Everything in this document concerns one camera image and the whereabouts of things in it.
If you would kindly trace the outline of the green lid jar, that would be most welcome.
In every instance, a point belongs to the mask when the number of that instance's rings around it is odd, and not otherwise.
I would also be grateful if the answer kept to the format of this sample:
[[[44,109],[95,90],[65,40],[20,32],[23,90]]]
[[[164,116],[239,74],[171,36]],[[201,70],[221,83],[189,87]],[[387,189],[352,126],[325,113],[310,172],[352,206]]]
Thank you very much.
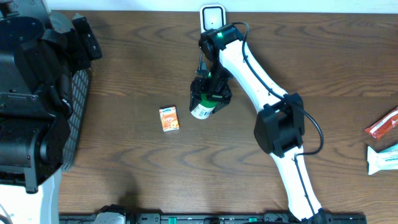
[[[197,119],[207,119],[218,103],[207,99],[204,93],[191,96],[190,112]]]

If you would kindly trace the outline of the small orange snack box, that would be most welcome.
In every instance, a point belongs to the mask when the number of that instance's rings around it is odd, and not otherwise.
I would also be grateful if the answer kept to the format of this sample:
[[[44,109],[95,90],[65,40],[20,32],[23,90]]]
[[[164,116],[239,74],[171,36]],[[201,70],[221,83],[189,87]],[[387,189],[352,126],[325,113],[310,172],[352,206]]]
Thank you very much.
[[[175,106],[159,110],[163,132],[179,130],[180,125]]]

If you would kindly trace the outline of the orange candy bar wrapper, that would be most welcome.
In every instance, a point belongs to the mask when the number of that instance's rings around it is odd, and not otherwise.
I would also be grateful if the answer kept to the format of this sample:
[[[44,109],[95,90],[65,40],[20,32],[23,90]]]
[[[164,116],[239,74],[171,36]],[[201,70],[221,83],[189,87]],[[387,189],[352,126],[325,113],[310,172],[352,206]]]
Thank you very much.
[[[364,131],[373,138],[380,140],[386,133],[397,126],[397,108],[385,115],[382,119],[366,128]]]

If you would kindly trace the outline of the teal wipes packet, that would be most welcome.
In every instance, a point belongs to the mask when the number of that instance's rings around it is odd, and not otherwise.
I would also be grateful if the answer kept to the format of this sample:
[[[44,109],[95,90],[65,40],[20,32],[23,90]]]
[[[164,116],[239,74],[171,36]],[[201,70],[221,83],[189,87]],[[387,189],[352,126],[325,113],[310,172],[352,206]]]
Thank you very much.
[[[376,152],[371,146],[367,148],[368,174],[380,170],[397,170],[397,145]]]

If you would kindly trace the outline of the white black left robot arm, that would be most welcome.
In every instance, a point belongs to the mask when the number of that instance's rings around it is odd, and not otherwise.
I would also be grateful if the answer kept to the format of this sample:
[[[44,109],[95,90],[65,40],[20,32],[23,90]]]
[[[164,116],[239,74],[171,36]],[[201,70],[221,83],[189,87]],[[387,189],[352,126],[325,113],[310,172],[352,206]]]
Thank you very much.
[[[58,223],[62,174],[73,165],[102,57],[85,16],[41,0],[1,0],[1,222]]]

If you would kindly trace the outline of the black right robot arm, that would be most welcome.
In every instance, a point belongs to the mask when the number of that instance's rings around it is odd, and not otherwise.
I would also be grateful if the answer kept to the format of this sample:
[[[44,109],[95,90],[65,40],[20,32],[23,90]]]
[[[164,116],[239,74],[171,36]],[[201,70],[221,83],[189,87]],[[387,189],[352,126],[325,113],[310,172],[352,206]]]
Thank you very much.
[[[308,118],[324,143],[318,123],[304,110],[298,93],[288,94],[254,58],[247,43],[247,33],[237,24],[201,33],[200,58],[207,58],[211,68],[199,61],[197,77],[190,85],[191,114],[207,119],[231,102],[228,82],[235,78],[257,113],[254,137],[259,147],[276,163],[288,197],[289,212],[300,223],[326,223],[321,203],[315,196],[305,167],[303,148],[304,119]]]

